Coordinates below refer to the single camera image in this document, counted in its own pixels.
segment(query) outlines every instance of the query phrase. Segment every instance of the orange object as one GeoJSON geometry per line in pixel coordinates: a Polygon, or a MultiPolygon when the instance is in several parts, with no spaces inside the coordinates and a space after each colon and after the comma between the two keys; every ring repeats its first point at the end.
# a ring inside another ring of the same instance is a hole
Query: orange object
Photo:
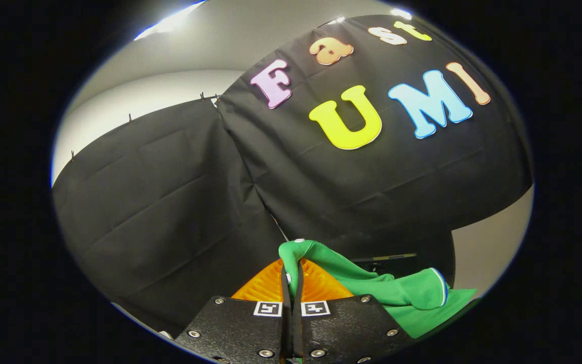
{"type": "Polygon", "coordinates": [[[282,281],[280,277],[282,267],[283,263],[281,259],[270,263],[266,268],[251,278],[231,298],[282,302],[282,281]]]}
{"type": "Polygon", "coordinates": [[[302,258],[302,296],[301,302],[318,300],[344,299],[354,295],[340,282],[314,262],[302,258]]]}

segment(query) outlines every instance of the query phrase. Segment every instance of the letter m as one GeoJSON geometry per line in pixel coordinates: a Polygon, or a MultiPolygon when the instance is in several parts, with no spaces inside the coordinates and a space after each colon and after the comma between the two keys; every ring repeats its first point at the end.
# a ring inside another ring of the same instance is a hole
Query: letter m
{"type": "Polygon", "coordinates": [[[426,138],[436,131],[434,124],[428,122],[424,114],[441,127],[446,127],[444,106],[448,109],[448,119],[451,122],[461,122],[473,115],[473,111],[462,103],[453,89],[444,81],[441,72],[428,71],[423,74],[423,81],[428,92],[427,95],[405,83],[392,87],[387,93],[390,99],[401,102],[406,108],[416,127],[414,136],[418,139],[426,138]]]}

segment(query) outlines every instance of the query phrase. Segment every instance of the ceiling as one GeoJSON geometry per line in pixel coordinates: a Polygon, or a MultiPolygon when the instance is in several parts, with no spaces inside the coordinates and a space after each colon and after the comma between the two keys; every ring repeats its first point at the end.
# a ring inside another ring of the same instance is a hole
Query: ceiling
{"type": "Polygon", "coordinates": [[[207,0],[178,22],[177,29],[120,49],[79,90],[67,113],[105,90],[143,77],[204,69],[245,71],[287,41],[339,16],[390,14],[395,6],[378,0],[207,0]]]}

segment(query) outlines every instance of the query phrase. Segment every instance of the yellow letter u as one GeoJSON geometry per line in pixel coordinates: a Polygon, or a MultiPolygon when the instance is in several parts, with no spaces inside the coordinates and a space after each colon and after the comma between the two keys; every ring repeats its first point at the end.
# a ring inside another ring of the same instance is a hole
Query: yellow letter u
{"type": "Polygon", "coordinates": [[[330,142],[337,148],[352,150],[371,143],[381,132],[381,117],[365,97],[365,87],[356,85],[341,95],[344,101],[351,101],[365,119],[365,126],[359,131],[350,131],[335,111],[335,101],[327,101],[309,113],[309,118],[317,121],[330,142]]]}

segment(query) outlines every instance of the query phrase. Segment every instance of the bolt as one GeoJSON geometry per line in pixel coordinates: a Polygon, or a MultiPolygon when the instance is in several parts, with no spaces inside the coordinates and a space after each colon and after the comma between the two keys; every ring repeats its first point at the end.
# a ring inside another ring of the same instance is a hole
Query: bolt
{"type": "Polygon", "coordinates": [[[325,354],[326,354],[325,350],[322,349],[316,349],[311,352],[312,357],[322,357],[325,356],[325,354]]]}
{"type": "Polygon", "coordinates": [[[261,357],[272,357],[273,355],[275,355],[275,353],[268,349],[259,350],[257,354],[259,354],[261,357]]]}

